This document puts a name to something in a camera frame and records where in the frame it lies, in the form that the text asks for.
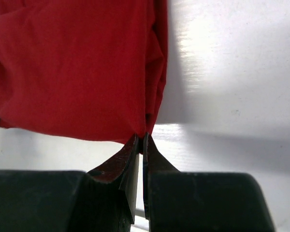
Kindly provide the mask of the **dark red t shirt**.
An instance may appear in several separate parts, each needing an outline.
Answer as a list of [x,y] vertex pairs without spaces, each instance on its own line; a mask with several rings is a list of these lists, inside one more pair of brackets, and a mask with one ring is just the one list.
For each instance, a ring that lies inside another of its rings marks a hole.
[[0,0],[0,127],[144,137],[167,58],[165,0]]

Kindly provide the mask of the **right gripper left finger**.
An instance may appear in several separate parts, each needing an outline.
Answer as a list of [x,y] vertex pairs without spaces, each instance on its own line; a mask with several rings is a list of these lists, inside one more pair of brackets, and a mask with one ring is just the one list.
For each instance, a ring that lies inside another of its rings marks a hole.
[[0,170],[0,232],[128,232],[139,138],[89,172]]

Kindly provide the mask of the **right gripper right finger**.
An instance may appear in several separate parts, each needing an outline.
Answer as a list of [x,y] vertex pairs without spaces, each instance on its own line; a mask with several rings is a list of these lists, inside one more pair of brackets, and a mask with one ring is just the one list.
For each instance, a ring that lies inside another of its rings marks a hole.
[[143,200],[152,232],[273,232],[255,178],[234,172],[182,172],[143,142]]

